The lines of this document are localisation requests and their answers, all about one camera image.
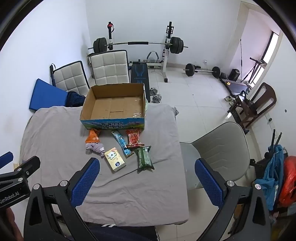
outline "small white box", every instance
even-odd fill
[[[115,172],[118,171],[120,168],[126,166],[126,163],[124,162],[124,160],[122,159],[115,147],[105,152],[105,157],[109,162],[112,170]]]

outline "open cardboard box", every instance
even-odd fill
[[[86,129],[144,129],[142,83],[95,85],[84,101],[80,121]]]

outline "orange snack bag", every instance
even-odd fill
[[[85,143],[100,142],[99,133],[100,133],[100,131],[95,130],[95,129],[91,129],[89,131],[89,136],[85,140]]]

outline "red snack bag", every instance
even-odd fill
[[[128,145],[126,146],[127,148],[138,148],[144,146],[144,144],[140,142],[141,131],[141,129],[126,130],[126,133],[128,135]]]
[[[95,130],[95,129],[91,129],[89,131],[89,136],[85,140],[85,143],[100,142],[99,133],[100,133],[100,131]]]
[[[284,184],[279,195],[279,202],[288,207],[296,201],[296,156],[288,156],[284,161]]]

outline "blue gripper pad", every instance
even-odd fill
[[[212,204],[221,208],[224,204],[223,191],[214,177],[199,159],[195,161],[194,168],[195,174],[203,185]]]
[[[71,192],[71,205],[73,207],[80,206],[87,193],[89,192],[92,184],[94,183],[100,171],[100,162],[98,159],[93,158],[93,162],[89,165],[87,170],[81,176],[75,187]]]
[[[0,169],[11,161],[13,161],[13,154],[10,151],[0,156]]]

